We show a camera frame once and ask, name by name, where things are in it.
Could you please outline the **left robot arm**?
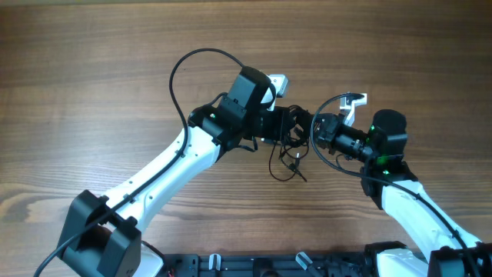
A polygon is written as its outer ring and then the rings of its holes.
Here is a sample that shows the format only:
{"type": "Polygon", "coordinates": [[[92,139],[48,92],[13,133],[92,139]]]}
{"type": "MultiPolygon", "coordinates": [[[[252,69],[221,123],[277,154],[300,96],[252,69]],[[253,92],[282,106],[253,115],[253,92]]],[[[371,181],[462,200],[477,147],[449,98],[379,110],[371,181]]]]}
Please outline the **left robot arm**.
{"type": "Polygon", "coordinates": [[[275,105],[288,90],[285,75],[243,67],[217,106],[196,108],[178,137],[131,178],[96,196],[88,190],[70,204],[57,257],[80,276],[158,276],[162,254],[142,235],[161,208],[196,175],[241,140],[281,134],[285,113],[275,105]]]}

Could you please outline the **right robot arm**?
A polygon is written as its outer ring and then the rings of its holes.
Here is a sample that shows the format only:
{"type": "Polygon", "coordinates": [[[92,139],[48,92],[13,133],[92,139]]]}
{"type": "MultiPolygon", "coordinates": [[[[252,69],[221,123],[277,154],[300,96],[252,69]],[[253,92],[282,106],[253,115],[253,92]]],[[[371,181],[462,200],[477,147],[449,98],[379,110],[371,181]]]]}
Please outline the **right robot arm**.
{"type": "Polygon", "coordinates": [[[311,144],[318,157],[327,149],[361,162],[358,177],[364,194],[393,218],[417,246],[421,257],[399,242],[369,245],[377,276],[489,276],[491,245],[461,228],[425,192],[404,161],[406,118],[383,109],[367,132],[352,128],[343,115],[316,112],[311,144]]]}

